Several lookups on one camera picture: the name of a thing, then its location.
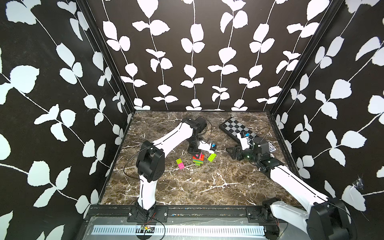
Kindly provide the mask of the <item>red lego brick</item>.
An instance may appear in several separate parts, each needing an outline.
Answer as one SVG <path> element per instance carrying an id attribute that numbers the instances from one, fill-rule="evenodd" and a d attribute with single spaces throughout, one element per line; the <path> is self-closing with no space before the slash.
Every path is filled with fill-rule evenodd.
<path id="1" fill-rule="evenodd" d="M 193 160 L 204 161 L 204 159 L 205 159 L 205 155 L 204 154 L 200 154 L 198 157 L 193 156 Z"/>

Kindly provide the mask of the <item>lime 2x4 lego brick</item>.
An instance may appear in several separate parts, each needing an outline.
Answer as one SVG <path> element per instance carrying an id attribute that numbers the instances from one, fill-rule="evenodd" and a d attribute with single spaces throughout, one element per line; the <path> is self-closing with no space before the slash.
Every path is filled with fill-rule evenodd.
<path id="1" fill-rule="evenodd" d="M 217 156 L 216 154 L 210 154 L 210 156 L 208 157 L 208 161 L 212 163 L 216 158 L 216 156 Z"/>

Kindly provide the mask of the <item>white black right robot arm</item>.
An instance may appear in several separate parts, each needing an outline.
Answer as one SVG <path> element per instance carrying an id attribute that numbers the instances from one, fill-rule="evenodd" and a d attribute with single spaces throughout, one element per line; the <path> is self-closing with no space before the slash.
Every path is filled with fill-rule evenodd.
<path id="1" fill-rule="evenodd" d="M 287 166 L 271 155 L 269 144 L 261 139 L 242 138 L 226 148 L 232 159 L 246 160 L 269 179 L 283 187 L 302 206 L 293 207 L 278 199 L 265 201 L 265 219 L 283 220 L 303 231 L 312 240 L 356 240 L 356 224 L 343 201 L 329 198 L 310 187 Z"/>

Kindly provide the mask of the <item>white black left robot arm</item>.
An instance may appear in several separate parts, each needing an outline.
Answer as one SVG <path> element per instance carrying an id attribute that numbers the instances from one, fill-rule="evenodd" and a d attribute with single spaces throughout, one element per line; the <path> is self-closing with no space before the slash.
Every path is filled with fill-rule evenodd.
<path id="1" fill-rule="evenodd" d="M 189 143 L 188 153 L 200 157 L 202 151 L 209 151 L 211 146 L 204 142 L 201 133 L 207 127 L 207 120 L 197 117 L 195 120 L 184 118 L 182 122 L 162 138 L 144 141 L 138 152 L 136 167 L 140 180 L 140 194 L 137 208 L 148 215 L 156 206 L 156 187 L 158 179 L 165 171 L 165 158 L 184 141 Z"/>

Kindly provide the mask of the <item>blue playing card box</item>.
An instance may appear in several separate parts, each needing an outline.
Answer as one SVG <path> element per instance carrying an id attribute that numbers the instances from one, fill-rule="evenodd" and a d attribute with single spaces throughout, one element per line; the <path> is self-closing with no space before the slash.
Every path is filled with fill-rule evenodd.
<path id="1" fill-rule="evenodd" d="M 272 143 L 268 143 L 268 144 L 269 144 L 269 150 L 271 153 L 276 151 L 276 148 L 274 147 L 274 145 Z"/>

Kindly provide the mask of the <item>black and white chessboard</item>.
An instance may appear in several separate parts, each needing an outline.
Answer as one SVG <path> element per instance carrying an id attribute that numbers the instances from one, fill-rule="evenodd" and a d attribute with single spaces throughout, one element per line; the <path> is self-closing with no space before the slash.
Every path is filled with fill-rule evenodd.
<path id="1" fill-rule="evenodd" d="M 232 138 L 238 146 L 241 147 L 240 140 L 237 138 L 237 133 L 240 132 L 248 132 L 250 134 L 250 141 L 255 141 L 256 139 L 262 139 L 256 133 L 252 132 L 249 128 L 243 125 L 241 122 L 236 120 L 233 117 L 225 120 L 223 123 L 219 125 L 219 129 L 222 130 L 226 135 Z"/>

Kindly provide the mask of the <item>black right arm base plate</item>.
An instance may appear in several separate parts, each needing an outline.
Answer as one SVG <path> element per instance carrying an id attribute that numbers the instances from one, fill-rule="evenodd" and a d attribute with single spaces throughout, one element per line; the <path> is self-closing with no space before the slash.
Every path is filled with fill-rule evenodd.
<path id="1" fill-rule="evenodd" d="M 263 206 L 251 206 L 246 207 L 246 217 L 249 223 L 259 223 L 267 225 L 279 225 L 280 223 L 285 223 L 275 218 L 272 215 L 270 209 Z"/>

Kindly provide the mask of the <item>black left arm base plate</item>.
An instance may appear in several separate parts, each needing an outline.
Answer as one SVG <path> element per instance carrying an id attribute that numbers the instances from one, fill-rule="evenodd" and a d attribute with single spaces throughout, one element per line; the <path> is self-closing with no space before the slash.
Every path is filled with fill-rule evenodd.
<path id="1" fill-rule="evenodd" d="M 133 206 L 127 218 L 128 223 L 147 223 L 150 221 L 160 221 L 166 223 L 169 208 L 166 206 L 153 206 L 149 210 L 144 210 L 140 206 Z"/>

